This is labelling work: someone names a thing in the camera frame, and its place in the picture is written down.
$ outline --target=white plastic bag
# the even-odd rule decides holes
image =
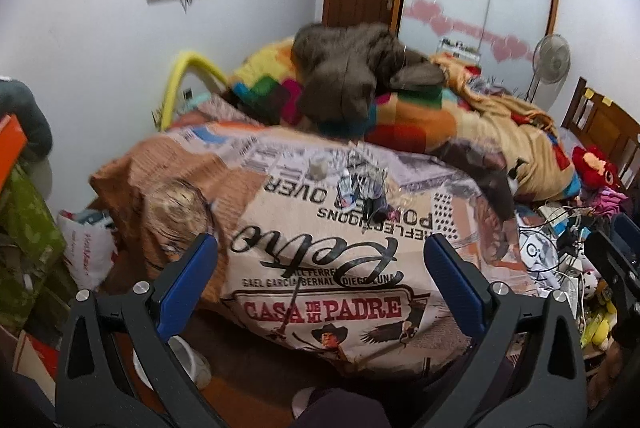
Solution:
[[[109,274],[116,255],[111,230],[101,225],[77,223],[58,215],[66,241],[65,261],[78,289],[95,290]]]

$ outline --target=wooden headboard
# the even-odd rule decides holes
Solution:
[[[580,78],[562,126],[585,147],[595,145],[611,163],[625,189],[640,177],[640,125],[609,98],[587,87]]]

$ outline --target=red stuffed toy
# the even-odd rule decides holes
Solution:
[[[575,147],[571,160],[574,162],[575,169],[585,188],[598,190],[603,186],[608,186],[615,189],[620,185],[618,168],[607,161],[606,156],[598,150],[598,147],[592,145],[587,150]]]

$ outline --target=cowboy hat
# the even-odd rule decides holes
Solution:
[[[338,343],[342,343],[347,339],[347,332],[349,330],[347,327],[336,327],[332,323],[327,323],[322,326],[322,329],[314,329],[311,331],[311,335],[320,343],[322,343],[322,335],[328,332],[329,334],[333,334],[336,338],[338,338]]]

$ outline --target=wooden floor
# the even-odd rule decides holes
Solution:
[[[285,428],[292,422],[291,398],[300,388],[339,381],[331,364],[280,347],[209,311],[194,312],[181,336],[209,361],[213,379],[202,395],[230,428]],[[126,336],[120,347],[140,397],[162,411],[155,392],[135,375]]]

